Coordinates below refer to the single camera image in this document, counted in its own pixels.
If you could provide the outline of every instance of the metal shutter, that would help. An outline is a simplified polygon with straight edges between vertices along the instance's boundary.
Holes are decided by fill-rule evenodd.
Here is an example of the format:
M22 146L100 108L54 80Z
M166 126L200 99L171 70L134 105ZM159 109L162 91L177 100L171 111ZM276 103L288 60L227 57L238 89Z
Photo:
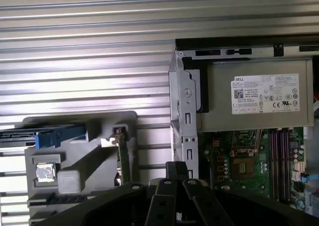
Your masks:
M147 182L171 156L173 40L317 32L318 11L318 0L0 0L0 128L135 110ZM23 151L0 154L0 172L2 225L27 224Z

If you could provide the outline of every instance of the regulatory symbols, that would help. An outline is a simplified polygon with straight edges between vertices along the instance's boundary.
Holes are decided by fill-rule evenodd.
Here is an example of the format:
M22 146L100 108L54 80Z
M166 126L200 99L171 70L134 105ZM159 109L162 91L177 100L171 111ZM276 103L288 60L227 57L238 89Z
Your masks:
M285 96L285 98L286 98L287 100L290 100L292 97L293 97L293 96L291 96L291 94L287 94L287 95Z

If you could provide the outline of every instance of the motherboard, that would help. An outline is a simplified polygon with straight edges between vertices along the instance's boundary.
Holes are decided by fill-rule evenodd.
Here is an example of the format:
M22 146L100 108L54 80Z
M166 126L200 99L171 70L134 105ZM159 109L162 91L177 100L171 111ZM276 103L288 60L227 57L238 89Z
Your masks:
M303 210L303 143L302 127L202 133L199 155L212 187L236 185Z

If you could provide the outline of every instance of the blue drive rail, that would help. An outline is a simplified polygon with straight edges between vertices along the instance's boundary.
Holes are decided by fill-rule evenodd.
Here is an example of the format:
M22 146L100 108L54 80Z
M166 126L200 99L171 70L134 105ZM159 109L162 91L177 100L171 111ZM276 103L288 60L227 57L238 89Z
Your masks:
M85 124L46 126L0 131L0 142L34 141L36 149L61 146L70 139L86 139Z

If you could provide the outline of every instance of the white label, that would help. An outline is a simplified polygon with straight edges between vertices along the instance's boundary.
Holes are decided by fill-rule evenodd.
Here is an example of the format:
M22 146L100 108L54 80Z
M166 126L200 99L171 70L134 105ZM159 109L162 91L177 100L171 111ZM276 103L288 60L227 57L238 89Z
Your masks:
M295 170L304 173L305 172L305 163L304 162L297 162L295 163Z
M300 111L299 75L239 76L231 82L233 114Z
M299 172L293 172L292 173L292 178L291 178L293 181L301 181L301 175Z

